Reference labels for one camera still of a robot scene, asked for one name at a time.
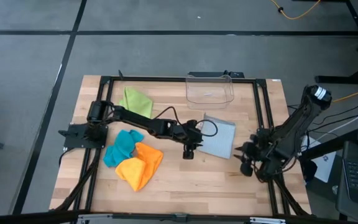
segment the yellow cloth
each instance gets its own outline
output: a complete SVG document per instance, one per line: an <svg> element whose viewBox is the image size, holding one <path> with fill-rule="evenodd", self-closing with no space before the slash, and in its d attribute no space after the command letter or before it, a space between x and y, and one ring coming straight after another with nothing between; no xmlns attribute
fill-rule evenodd
<svg viewBox="0 0 358 224"><path fill-rule="evenodd" d="M123 160L116 174L126 180L135 191L142 189L152 178L161 163L163 153L141 142L135 144L136 157Z"/></svg>

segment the green cloth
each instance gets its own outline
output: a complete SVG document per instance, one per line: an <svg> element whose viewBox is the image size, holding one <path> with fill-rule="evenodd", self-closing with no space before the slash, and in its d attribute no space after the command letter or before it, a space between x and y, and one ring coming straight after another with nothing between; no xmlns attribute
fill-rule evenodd
<svg viewBox="0 0 358 224"><path fill-rule="evenodd" d="M132 87L125 87L124 98L120 100L119 104L125 109L146 118L151 118L152 116L153 101Z"/></svg>

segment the gray carpet floor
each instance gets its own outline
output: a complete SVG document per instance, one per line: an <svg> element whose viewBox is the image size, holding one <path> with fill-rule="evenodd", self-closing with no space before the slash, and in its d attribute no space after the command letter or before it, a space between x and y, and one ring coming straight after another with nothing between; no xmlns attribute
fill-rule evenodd
<svg viewBox="0 0 358 224"><path fill-rule="evenodd" d="M0 30L71 30L80 3L80 0L0 0ZM291 0L278 3L291 16L313 5ZM358 1L352 3L358 12ZM80 30L354 31L357 27L346 5L338 2L321 3L304 18L289 21L269 0L89 0ZM0 150L0 215L11 209L68 38L68 35L0 35L0 141L5 144ZM357 46L358 37L77 36L23 212L48 209L64 140L57 131L66 129L71 120L83 75L117 75L118 69L127 76L176 77L189 71L242 71L250 78L281 79L290 105L299 102L305 85L315 84L315 75L348 76L356 72ZM322 86L330 89L334 98L358 91L357 85ZM358 96L332 105L322 116L357 104ZM348 126L338 134L356 126ZM334 202L315 190L308 193L314 214L337 218Z"/></svg>

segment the clear plastic container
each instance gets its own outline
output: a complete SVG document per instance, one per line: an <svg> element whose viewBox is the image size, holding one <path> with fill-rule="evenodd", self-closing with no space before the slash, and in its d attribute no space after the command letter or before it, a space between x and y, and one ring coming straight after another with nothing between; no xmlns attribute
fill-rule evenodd
<svg viewBox="0 0 358 224"><path fill-rule="evenodd" d="M186 77L187 106L190 109L223 109L234 100L229 75L217 78Z"/></svg>

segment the wooden table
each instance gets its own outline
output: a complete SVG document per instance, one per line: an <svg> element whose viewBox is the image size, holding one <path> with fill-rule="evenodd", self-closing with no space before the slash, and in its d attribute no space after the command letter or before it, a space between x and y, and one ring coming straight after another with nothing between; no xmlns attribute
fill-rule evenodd
<svg viewBox="0 0 358 224"><path fill-rule="evenodd" d="M100 76L86 75L73 115L73 123L86 122L90 104L96 99ZM266 80L270 105L275 125L288 118L283 87L280 80ZM152 116L156 116L168 106L174 106L181 122L189 119L201 120L204 113L209 116L232 121L236 124L234 147L239 147L258 128L255 100L251 84L233 83L234 100L226 109L191 110L186 105L184 82L128 82L115 81L112 89L112 102L118 104L125 86L135 86L153 102ZM267 124L265 108L262 104L264 122ZM161 118L174 119L172 111ZM101 160L92 201L92 212L128 213L189 213L198 215L271 215L267 184L260 183L255 176L245 177L240 173L240 160L234 157L222 159L195 151L193 160L183 160L183 145L155 139L146 131L128 124L116 122L109 125L107 144L112 145L122 129L136 129L145 135L143 143L161 150L163 160L149 183L140 191L134 192L129 184L121 180L114 168ZM84 149L75 149L62 159L50 208L59 206L77 184L83 161ZM285 183L302 208L310 212L301 168L297 164L284 174ZM81 206L85 206L87 186L83 191ZM275 189L278 208L282 212L279 189Z"/></svg>

